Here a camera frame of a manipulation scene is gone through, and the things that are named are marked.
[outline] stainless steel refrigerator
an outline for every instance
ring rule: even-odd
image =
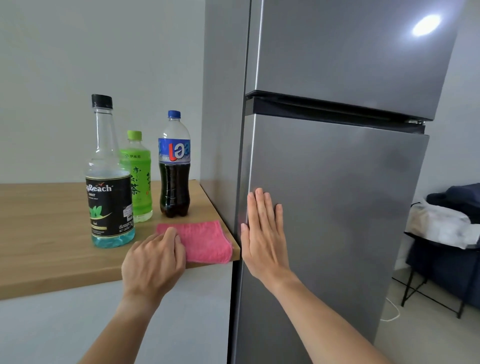
[[[206,0],[201,185],[238,239],[284,206],[292,270],[374,340],[463,1]],[[309,363],[234,265],[229,362]]]

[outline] tiled floor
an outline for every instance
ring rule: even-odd
[[[408,274],[408,270],[400,270],[394,277],[406,282]],[[417,293],[400,307],[404,289],[392,280],[387,297],[398,306],[401,316],[392,322],[380,322],[375,340],[380,351],[395,364],[480,363],[480,310],[467,305],[459,320],[452,311]],[[433,282],[420,290],[458,308],[459,300]],[[395,308],[386,302],[382,318],[395,315]]]

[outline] green bottle cap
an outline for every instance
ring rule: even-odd
[[[142,132],[138,130],[129,130],[127,135],[130,140],[142,140]]]

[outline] bottle label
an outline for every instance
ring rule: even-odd
[[[86,177],[92,235],[111,238],[133,229],[130,176],[95,179]]]
[[[129,161],[132,175],[133,215],[143,215],[152,211],[152,189],[150,186],[150,151],[122,149],[123,159]]]
[[[190,140],[159,138],[158,162],[165,164],[190,163]]]

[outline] pink cloth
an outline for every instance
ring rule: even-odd
[[[187,262],[226,264],[232,258],[233,247],[223,234],[220,221],[158,224],[156,231],[162,234],[170,226],[179,233],[187,253]]]

